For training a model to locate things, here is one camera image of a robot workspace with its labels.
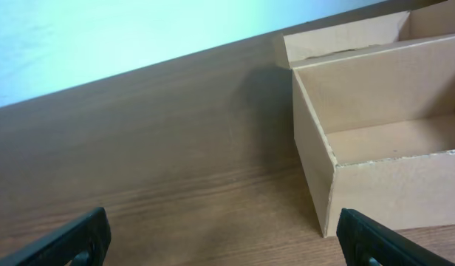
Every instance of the wood plank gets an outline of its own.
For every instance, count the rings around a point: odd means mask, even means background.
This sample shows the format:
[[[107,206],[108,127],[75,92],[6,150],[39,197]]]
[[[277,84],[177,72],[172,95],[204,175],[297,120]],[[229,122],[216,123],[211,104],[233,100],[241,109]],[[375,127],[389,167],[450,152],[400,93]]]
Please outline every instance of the wood plank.
[[[0,109],[0,256],[101,205],[106,265],[343,264],[321,237],[271,37]],[[455,226],[404,234],[455,261]]]

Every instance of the brown tabletop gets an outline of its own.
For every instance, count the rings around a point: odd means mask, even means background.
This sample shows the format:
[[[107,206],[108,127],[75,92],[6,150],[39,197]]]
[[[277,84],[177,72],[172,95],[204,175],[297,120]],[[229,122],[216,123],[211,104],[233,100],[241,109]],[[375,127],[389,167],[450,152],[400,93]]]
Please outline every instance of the brown tabletop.
[[[275,66],[271,38],[1,108],[0,256],[103,206],[106,265],[343,265],[338,240],[321,236],[293,140],[291,72]],[[401,233],[455,262],[455,225]]]

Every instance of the box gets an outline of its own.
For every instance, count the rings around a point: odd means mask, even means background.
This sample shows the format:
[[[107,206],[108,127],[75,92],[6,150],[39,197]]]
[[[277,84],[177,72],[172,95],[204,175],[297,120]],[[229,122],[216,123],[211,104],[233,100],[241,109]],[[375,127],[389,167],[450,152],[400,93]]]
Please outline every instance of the box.
[[[276,38],[324,236],[342,208],[455,224],[455,0]]]

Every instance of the light blue background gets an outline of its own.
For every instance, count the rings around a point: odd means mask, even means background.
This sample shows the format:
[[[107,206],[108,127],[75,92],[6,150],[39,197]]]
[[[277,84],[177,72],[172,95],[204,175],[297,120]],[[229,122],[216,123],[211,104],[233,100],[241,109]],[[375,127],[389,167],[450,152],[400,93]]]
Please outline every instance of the light blue background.
[[[0,0],[0,106],[383,0]]]

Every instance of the open box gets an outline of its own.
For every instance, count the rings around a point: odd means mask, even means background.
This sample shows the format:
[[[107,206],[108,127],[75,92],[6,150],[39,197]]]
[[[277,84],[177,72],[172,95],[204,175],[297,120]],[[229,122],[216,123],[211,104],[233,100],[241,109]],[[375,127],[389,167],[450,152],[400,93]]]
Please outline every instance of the open box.
[[[455,224],[455,0],[274,41],[324,236]]]

